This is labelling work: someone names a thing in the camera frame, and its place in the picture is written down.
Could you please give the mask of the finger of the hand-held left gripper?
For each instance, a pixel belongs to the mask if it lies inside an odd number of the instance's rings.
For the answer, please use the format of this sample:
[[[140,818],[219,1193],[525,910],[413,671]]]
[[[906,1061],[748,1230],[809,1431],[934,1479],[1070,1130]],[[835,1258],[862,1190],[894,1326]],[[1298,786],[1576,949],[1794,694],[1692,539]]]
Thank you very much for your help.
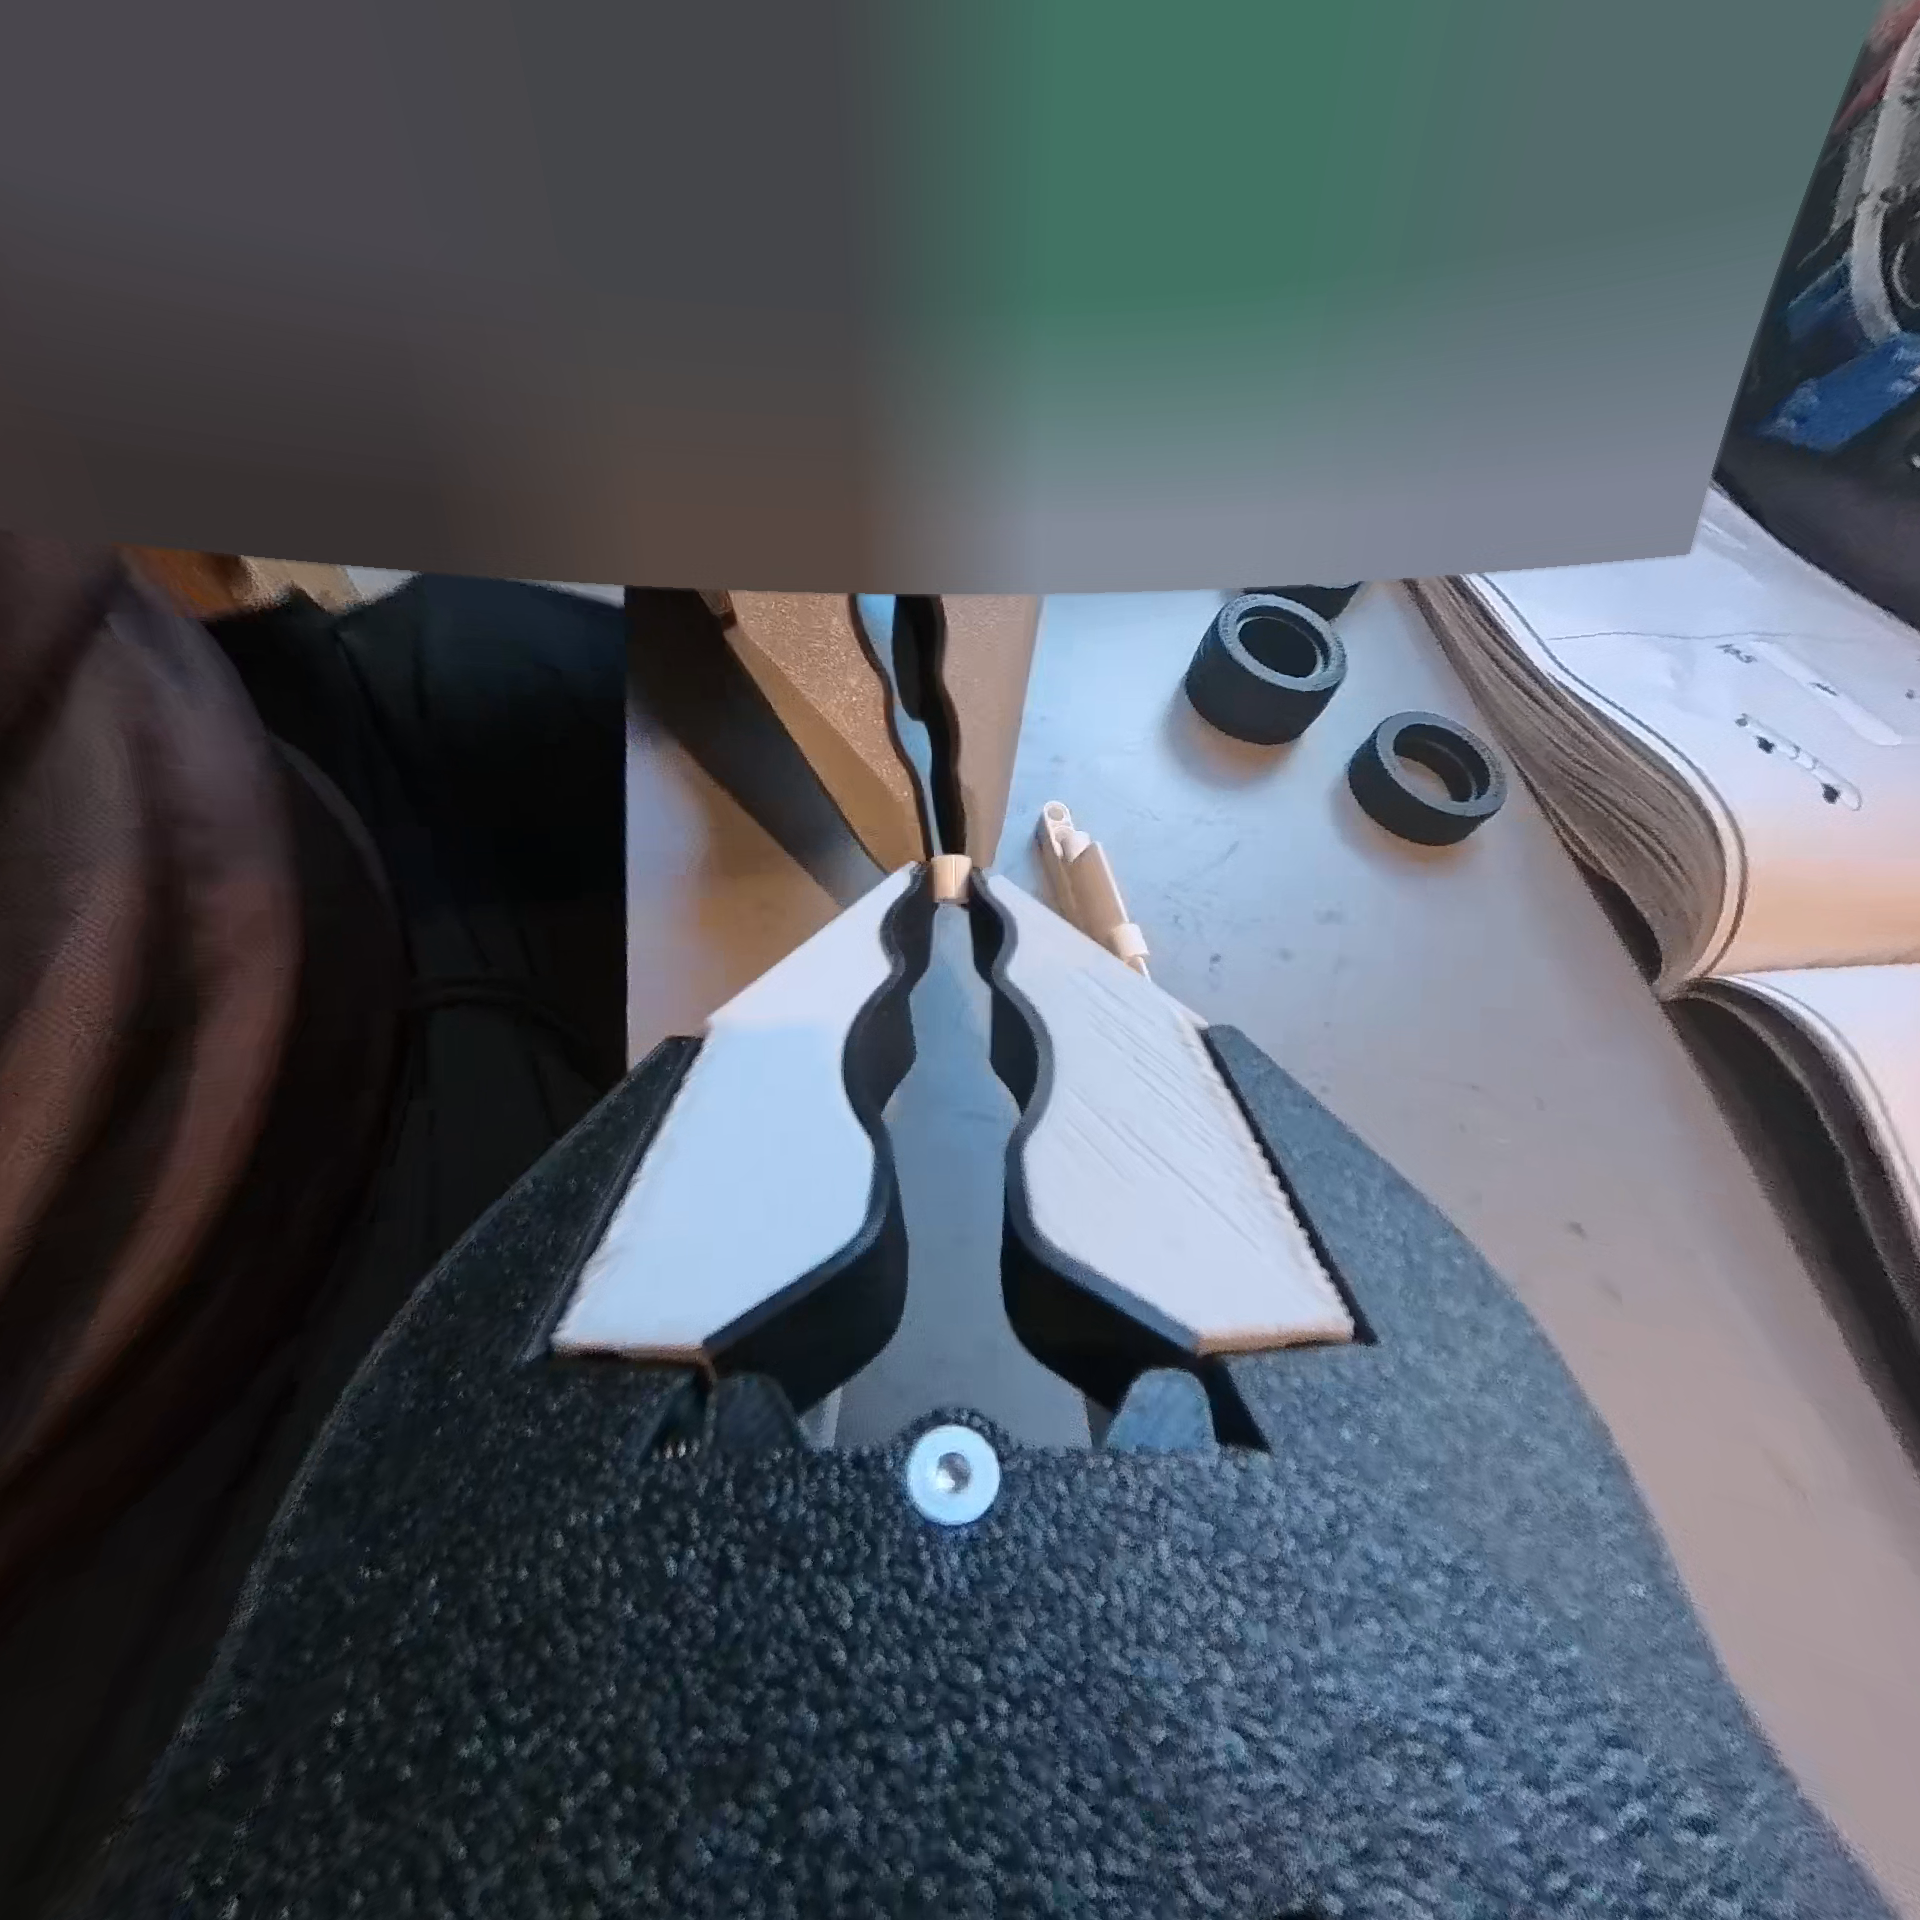
[[[849,594],[730,591],[728,643],[854,841],[884,869],[929,861],[929,801],[896,719],[896,691]]]
[[[1029,594],[901,597],[904,747],[932,855],[996,859],[1038,634]]]

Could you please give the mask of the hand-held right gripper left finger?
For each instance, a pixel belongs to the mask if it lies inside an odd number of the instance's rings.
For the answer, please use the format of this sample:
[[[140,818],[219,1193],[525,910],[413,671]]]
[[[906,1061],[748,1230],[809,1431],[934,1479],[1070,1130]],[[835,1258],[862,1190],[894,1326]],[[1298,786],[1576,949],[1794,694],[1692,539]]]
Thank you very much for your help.
[[[821,1403],[906,1310],[884,1111],[934,919],[906,866],[724,1002],[554,1327],[565,1355],[766,1377]]]

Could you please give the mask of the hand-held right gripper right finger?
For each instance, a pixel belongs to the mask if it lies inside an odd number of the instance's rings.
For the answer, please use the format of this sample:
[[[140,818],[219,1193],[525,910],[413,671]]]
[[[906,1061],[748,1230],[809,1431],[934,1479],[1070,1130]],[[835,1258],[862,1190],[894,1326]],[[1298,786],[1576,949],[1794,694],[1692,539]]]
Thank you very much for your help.
[[[1347,1346],[1356,1310],[1206,1022],[1006,877],[973,875],[989,1054],[1018,1106],[998,1286],[1022,1346],[1106,1418],[1150,1373],[1250,1414],[1232,1363]]]

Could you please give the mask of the long white brick beam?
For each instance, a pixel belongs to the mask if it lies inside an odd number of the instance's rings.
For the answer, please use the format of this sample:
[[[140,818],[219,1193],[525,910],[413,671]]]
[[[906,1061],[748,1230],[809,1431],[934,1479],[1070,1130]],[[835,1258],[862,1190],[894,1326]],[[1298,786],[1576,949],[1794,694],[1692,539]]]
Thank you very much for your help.
[[[1066,803],[1042,804],[1036,847],[1051,907],[1126,970],[1150,979],[1147,942],[1123,898],[1113,865]]]

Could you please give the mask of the grey desk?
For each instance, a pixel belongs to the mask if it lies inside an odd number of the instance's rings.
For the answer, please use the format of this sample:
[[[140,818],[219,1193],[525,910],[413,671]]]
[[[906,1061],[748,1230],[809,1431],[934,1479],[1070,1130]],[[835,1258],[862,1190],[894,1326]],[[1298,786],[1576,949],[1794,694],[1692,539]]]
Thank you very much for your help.
[[[1731,1020],[1649,991],[1625,922],[1520,791],[1462,847],[1405,847],[1347,786],[1372,718],[1481,714],[1396,588],[1339,621],[1348,685],[1288,750],[1201,723],[1182,677],[1217,591],[1057,594],[1041,621],[998,866],[1033,893],[1036,814],[1104,841],[1152,973],[1232,1023],[1478,1246],[1609,1425],[1722,1662],[1888,1901],[1917,1886],[1916,1361],[1869,1243],[1803,1205],[1803,1149],[1747,1093]],[[708,634],[629,591],[629,1034],[638,1061],[878,877]],[[941,913],[888,1111],[912,1279],[901,1351],[840,1438],[934,1401],[1030,1443],[1088,1438],[1019,1351],[993,1239],[1014,1106],[988,991]]]

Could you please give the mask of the wide black rubber tire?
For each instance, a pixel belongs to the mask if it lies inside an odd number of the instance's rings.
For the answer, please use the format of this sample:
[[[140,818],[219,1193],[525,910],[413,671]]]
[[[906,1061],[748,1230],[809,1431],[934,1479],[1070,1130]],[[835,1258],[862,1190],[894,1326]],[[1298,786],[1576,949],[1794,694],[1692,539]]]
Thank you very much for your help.
[[[1249,746],[1300,738],[1348,677],[1334,627],[1283,591],[1238,591],[1206,623],[1185,671],[1188,707]]]

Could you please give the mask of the black jacket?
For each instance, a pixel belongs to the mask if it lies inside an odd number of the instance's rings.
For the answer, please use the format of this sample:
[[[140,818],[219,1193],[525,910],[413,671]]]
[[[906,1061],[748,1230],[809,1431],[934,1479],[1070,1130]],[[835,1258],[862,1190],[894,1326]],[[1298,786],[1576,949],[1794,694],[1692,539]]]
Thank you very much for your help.
[[[400,1103],[267,1489],[432,1262],[627,1066],[621,615],[419,579],[216,629],[280,738],[371,830],[412,967]]]

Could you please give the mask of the person's torso in brown shirt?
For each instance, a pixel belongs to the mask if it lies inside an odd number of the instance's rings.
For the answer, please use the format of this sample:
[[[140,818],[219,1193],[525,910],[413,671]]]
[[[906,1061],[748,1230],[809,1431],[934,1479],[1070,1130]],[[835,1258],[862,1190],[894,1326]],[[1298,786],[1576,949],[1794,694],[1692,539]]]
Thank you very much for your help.
[[[400,929],[339,786],[108,547],[4,535],[4,1561],[120,1507],[320,1278]]]

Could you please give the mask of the open instruction booklet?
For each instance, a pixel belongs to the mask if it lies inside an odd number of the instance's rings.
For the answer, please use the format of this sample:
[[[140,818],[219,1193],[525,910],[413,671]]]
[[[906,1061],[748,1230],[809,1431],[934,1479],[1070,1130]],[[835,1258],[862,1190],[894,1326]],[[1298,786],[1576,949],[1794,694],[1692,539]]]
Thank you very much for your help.
[[[1714,487],[1675,557],[1409,582],[1649,951],[1916,1461],[1916,627]]]

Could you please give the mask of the race car print box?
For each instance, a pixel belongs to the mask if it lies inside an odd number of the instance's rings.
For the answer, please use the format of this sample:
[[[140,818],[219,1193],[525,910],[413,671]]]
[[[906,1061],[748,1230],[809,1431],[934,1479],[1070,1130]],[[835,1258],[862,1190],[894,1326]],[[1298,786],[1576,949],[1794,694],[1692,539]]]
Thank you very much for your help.
[[[1917,623],[1917,4],[1883,4],[1768,292],[1717,487]]]

